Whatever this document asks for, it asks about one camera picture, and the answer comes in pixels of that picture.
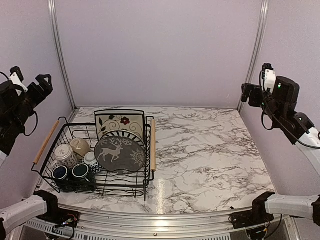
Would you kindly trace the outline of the square floral plate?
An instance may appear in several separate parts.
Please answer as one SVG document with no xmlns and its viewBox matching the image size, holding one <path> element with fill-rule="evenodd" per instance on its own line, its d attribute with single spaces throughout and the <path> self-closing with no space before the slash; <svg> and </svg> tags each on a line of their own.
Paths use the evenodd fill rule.
<svg viewBox="0 0 320 240">
<path fill-rule="evenodd" d="M 110 131 L 125 130 L 145 139 L 145 112 L 135 109 L 105 109 L 94 112 L 97 138 Z"/>
</svg>

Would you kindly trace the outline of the grey reindeer plate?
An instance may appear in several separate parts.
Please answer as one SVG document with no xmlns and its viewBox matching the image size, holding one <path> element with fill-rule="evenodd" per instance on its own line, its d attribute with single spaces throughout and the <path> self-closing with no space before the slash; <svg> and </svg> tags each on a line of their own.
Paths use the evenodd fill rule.
<svg viewBox="0 0 320 240">
<path fill-rule="evenodd" d="M 146 152 L 135 141 L 120 136 L 101 139 L 94 148 L 97 162 L 109 172 L 135 173 L 144 167 Z"/>
</svg>

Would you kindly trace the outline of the striped round plate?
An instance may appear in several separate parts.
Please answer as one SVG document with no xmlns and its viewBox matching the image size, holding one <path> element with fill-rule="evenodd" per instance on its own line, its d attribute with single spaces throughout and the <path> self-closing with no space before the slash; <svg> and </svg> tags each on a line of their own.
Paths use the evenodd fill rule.
<svg viewBox="0 0 320 240">
<path fill-rule="evenodd" d="M 111 130 L 107 133 L 105 133 L 100 140 L 106 138 L 106 137 L 123 137 L 123 138 L 128 138 L 130 140 L 133 140 L 137 144 L 139 144 L 143 149 L 146 148 L 146 145 L 144 141 L 136 134 L 129 132 L 127 130 Z"/>
</svg>

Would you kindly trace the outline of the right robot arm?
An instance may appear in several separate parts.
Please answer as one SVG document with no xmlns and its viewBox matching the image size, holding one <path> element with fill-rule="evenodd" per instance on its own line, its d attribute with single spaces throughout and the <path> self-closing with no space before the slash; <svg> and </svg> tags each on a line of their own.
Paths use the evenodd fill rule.
<svg viewBox="0 0 320 240">
<path fill-rule="evenodd" d="M 300 86 L 293 80 L 278 76 L 272 90 L 261 84 L 244 83 L 241 101 L 261 108 L 272 121 L 272 129 L 280 129 L 288 140 L 308 159 L 316 172 L 320 171 L 320 132 L 302 112 L 296 112 Z M 267 191 L 252 202 L 247 219 L 258 224 L 273 214 L 312 220 L 320 224 L 320 197 L 280 195 Z"/>
</svg>

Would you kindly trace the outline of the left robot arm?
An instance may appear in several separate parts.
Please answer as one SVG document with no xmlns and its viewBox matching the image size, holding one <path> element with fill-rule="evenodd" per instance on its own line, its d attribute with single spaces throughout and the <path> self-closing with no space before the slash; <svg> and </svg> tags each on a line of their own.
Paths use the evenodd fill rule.
<svg viewBox="0 0 320 240">
<path fill-rule="evenodd" d="M 27 90 L 7 80 L 0 84 L 0 164 L 10 155 L 19 135 L 27 135 L 25 124 L 35 108 L 53 91 L 52 76 L 40 74 Z"/>
</svg>

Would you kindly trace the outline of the beige bowl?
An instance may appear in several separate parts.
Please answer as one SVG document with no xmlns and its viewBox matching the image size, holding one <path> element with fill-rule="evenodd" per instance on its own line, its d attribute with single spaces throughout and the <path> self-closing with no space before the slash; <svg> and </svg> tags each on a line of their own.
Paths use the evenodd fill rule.
<svg viewBox="0 0 320 240">
<path fill-rule="evenodd" d="M 83 138 L 74 138 L 71 140 L 69 145 L 78 160 L 81 160 L 88 152 L 90 152 L 90 145 Z"/>
</svg>

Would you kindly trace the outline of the floral glass mug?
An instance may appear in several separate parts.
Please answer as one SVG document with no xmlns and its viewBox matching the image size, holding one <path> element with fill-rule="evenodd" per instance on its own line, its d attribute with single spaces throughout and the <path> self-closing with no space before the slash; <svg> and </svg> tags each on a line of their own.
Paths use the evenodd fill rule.
<svg viewBox="0 0 320 240">
<path fill-rule="evenodd" d="M 53 156 L 56 161 L 69 169 L 72 169 L 78 163 L 78 159 L 69 144 L 59 145 L 55 149 Z"/>
</svg>

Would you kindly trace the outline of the blue patterned bowl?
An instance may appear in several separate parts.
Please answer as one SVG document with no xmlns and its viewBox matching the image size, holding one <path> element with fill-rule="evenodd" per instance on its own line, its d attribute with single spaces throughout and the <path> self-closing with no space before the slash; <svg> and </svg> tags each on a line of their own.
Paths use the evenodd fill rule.
<svg viewBox="0 0 320 240">
<path fill-rule="evenodd" d="M 82 158 L 82 162 L 88 165 L 90 170 L 94 174 L 99 174 L 103 170 L 103 167 L 98 163 L 98 161 L 95 158 L 95 153 L 92 151 L 85 154 L 85 156 Z"/>
</svg>

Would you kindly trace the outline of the dark blue cup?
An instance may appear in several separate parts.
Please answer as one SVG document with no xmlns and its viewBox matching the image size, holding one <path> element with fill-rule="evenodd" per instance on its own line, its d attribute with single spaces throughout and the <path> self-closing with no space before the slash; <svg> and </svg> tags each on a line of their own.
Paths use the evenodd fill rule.
<svg viewBox="0 0 320 240">
<path fill-rule="evenodd" d="M 59 165 L 53 169 L 51 175 L 55 180 L 65 180 L 69 175 L 69 170 L 66 166 Z"/>
</svg>

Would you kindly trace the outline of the dark teal cup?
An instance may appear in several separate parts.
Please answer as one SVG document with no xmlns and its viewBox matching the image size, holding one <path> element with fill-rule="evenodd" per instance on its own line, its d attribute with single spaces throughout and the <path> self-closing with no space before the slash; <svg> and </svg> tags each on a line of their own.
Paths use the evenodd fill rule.
<svg viewBox="0 0 320 240">
<path fill-rule="evenodd" d="M 72 175 L 77 179 L 85 178 L 89 173 L 89 166 L 85 163 L 79 163 L 72 168 Z"/>
</svg>

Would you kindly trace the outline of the left aluminium frame post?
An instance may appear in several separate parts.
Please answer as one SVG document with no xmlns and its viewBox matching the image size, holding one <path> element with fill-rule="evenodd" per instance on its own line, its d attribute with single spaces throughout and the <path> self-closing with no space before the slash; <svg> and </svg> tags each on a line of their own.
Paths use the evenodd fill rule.
<svg viewBox="0 0 320 240">
<path fill-rule="evenodd" d="M 69 76 L 68 76 L 68 71 L 67 71 L 67 67 L 66 67 L 66 63 L 65 63 L 65 59 L 64 59 L 55 0 L 48 0 L 48 10 L 49 10 L 49 15 L 50 15 L 50 20 L 51 20 L 51 28 L 52 28 L 52 33 L 53 33 L 55 50 L 57 53 L 57 59 L 58 59 L 60 72 L 62 75 L 63 84 L 64 84 L 64 87 L 66 90 L 66 94 L 67 94 L 67 98 L 68 98 L 70 107 L 73 111 L 75 111 L 77 109 L 77 105 L 76 105 L 74 95 L 72 92 L 72 88 L 71 88 L 71 84 L 70 84 L 70 80 L 69 80 Z"/>
</svg>

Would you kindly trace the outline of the aluminium frame post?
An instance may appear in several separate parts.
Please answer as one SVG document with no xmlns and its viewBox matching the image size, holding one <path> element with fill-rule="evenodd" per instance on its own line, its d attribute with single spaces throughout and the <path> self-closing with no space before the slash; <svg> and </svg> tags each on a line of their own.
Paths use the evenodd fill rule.
<svg viewBox="0 0 320 240">
<path fill-rule="evenodd" d="M 71 84 L 70 84 L 70 80 L 69 80 L 69 76 L 68 76 L 68 71 L 67 71 L 67 67 L 66 67 L 66 63 L 65 63 L 65 59 L 64 59 L 55 0 L 48 0 L 48 10 L 49 10 L 49 15 L 50 15 L 50 20 L 51 20 L 51 28 L 52 28 L 52 33 L 53 33 L 55 50 L 57 53 L 57 59 L 58 59 L 60 72 L 62 75 L 63 84 L 64 84 L 64 87 L 66 90 L 66 94 L 67 94 L 67 98 L 68 98 L 70 107 L 73 111 L 75 111 L 77 109 L 77 105 L 76 105 L 74 95 L 72 92 L 72 88 L 71 88 Z"/>
<path fill-rule="evenodd" d="M 261 1 L 261 8 L 260 8 L 260 14 L 259 14 L 259 19 L 258 19 L 258 27 L 257 27 L 257 32 L 256 32 L 256 37 L 255 37 L 255 42 L 253 46 L 253 52 L 251 55 L 248 71 L 246 74 L 245 78 L 245 84 L 251 84 L 257 61 L 262 49 L 263 45 L 263 40 L 266 32 L 266 25 L 267 25 L 267 19 L 268 19 L 268 12 L 269 12 L 269 5 L 270 1 L 269 0 L 262 0 Z"/>
</svg>

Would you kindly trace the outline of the right aluminium frame post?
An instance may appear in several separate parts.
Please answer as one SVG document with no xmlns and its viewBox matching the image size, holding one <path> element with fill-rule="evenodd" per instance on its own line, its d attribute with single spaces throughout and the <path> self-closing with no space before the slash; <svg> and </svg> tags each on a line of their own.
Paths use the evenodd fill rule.
<svg viewBox="0 0 320 240">
<path fill-rule="evenodd" d="M 268 19 L 268 12 L 269 12 L 269 5 L 270 1 L 269 0 L 262 0 L 261 1 L 261 8 L 260 8 L 260 14 L 259 14 L 259 19 L 258 19 L 258 27 L 257 27 L 257 32 L 256 32 L 256 37 L 255 37 L 255 42 L 253 46 L 253 52 L 251 55 L 248 71 L 246 74 L 245 78 L 245 84 L 251 84 L 257 61 L 262 49 L 263 45 L 263 40 L 266 32 L 266 25 L 267 25 L 267 19 Z"/>
</svg>

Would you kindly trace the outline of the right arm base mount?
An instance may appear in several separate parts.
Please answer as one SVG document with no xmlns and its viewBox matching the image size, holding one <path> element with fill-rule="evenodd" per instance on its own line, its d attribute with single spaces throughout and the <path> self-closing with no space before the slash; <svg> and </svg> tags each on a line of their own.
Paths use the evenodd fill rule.
<svg viewBox="0 0 320 240">
<path fill-rule="evenodd" d="M 233 225 L 233 228 L 252 227 L 273 221 L 275 218 L 272 214 L 267 213 L 265 203 L 269 197 L 275 194 L 275 192 L 267 191 L 253 200 L 251 210 L 230 214 L 228 220 Z"/>
</svg>

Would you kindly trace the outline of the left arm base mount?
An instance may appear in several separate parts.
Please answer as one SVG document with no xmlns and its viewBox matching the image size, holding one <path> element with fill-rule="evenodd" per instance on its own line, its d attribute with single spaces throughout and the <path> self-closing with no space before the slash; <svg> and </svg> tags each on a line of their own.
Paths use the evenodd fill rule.
<svg viewBox="0 0 320 240">
<path fill-rule="evenodd" d="M 60 208 L 58 197 L 50 192 L 38 190 L 34 192 L 34 195 L 41 197 L 47 206 L 46 213 L 37 216 L 38 219 L 55 224 L 56 228 L 64 226 L 77 227 L 80 216 L 78 211 Z"/>
</svg>

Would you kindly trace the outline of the front aluminium rail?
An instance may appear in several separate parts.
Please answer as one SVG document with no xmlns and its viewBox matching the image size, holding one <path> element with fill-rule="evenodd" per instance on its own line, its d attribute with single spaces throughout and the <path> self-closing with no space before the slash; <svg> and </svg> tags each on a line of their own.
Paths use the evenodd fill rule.
<svg viewBox="0 0 320 240">
<path fill-rule="evenodd" d="M 53 224 L 32 219 L 16 228 L 10 240 L 45 240 L 56 235 L 75 240 L 247 240 L 248 233 L 262 230 L 265 224 L 235 229 L 230 215 L 238 210 L 211 213 L 148 214 L 93 210 L 61 206 L 79 212 L 77 227 L 53 232 Z"/>
</svg>

